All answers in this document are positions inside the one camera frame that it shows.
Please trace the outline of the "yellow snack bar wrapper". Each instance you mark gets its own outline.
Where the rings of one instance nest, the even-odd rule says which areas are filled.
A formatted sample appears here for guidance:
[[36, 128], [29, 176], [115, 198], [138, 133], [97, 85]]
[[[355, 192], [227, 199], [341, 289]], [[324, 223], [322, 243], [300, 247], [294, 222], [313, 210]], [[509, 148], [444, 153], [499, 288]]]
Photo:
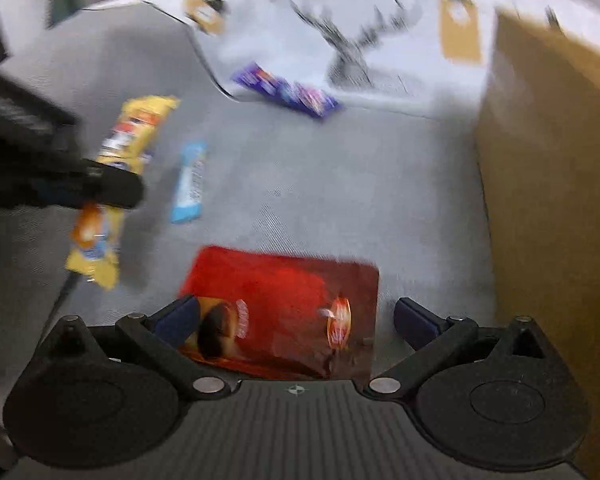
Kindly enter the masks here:
[[99, 171], [95, 195], [83, 206], [71, 232], [67, 270], [104, 289], [117, 284], [125, 211], [137, 207], [144, 198], [143, 172], [152, 146], [161, 125], [178, 104], [175, 96], [142, 96], [122, 105], [95, 159]]

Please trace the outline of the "red chocolate pie packet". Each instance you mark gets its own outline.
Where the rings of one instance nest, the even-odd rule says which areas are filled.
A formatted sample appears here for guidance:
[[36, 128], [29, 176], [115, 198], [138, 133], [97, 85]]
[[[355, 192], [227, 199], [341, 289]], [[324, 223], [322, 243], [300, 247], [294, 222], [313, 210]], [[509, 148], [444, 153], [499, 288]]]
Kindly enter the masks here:
[[201, 249], [181, 289], [200, 321], [178, 351], [269, 380], [370, 379], [379, 288], [356, 261]]

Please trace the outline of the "open cardboard box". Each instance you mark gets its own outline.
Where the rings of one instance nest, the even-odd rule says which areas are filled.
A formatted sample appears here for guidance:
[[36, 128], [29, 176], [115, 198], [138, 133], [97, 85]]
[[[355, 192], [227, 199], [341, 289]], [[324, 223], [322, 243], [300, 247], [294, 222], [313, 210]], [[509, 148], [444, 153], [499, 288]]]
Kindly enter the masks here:
[[600, 479], [600, 50], [500, 12], [475, 139], [498, 317], [535, 318], [577, 378]]

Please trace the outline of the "light blue snack stick wrapper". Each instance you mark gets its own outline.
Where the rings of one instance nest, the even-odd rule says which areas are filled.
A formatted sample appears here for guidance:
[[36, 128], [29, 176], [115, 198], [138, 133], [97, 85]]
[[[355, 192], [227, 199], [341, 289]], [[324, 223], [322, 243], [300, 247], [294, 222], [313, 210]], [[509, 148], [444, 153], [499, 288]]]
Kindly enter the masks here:
[[189, 222], [201, 216], [207, 155], [206, 142], [189, 143], [182, 149], [170, 214], [172, 223]]

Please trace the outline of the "purple candy bar wrapper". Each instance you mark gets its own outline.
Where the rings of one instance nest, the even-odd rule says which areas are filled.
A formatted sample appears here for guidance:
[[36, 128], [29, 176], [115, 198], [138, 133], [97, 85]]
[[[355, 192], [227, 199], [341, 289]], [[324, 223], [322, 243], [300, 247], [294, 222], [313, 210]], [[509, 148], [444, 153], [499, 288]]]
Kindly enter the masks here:
[[298, 82], [289, 82], [285, 78], [272, 75], [257, 63], [251, 63], [238, 70], [232, 75], [232, 81], [277, 105], [316, 119], [325, 119], [341, 107], [341, 104], [325, 91]]

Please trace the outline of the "grey deer-print sofa cover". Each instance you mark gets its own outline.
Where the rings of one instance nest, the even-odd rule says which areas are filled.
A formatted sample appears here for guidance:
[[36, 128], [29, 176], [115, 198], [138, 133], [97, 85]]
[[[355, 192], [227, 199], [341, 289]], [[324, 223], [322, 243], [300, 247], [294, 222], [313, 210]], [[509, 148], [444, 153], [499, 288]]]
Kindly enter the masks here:
[[[442, 314], [490, 323], [495, 296], [471, 125], [353, 107], [327, 122], [215, 87], [192, 35], [147, 4], [83, 11], [6, 58], [0, 73], [81, 118], [94, 152], [121, 104], [175, 94], [148, 167], [148, 192], [126, 219], [121, 281], [60, 290], [76, 215], [62, 208], [0, 210], [0, 466], [12, 466], [2, 426], [10, 388], [50, 323], [74, 313], [108, 324], [171, 300], [205, 244], [355, 258], [380, 271], [373, 369], [404, 356], [393, 301], [410, 295]], [[185, 145], [206, 142], [202, 213], [172, 223]]]

